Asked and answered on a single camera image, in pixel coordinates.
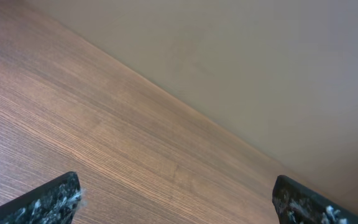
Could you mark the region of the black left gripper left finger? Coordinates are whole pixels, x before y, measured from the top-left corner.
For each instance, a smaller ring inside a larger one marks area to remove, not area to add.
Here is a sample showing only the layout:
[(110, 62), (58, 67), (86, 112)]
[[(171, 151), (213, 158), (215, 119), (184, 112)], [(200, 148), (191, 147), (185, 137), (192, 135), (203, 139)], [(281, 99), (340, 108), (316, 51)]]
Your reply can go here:
[(81, 204), (76, 172), (67, 172), (0, 206), (0, 223), (67, 223)]

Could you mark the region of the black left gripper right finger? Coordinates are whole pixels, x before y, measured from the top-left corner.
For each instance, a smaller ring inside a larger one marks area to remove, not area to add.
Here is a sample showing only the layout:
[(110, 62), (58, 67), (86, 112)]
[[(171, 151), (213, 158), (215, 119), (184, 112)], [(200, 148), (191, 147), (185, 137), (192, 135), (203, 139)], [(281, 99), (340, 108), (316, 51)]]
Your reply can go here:
[(280, 224), (358, 224), (358, 215), (285, 175), (276, 179), (272, 203)]

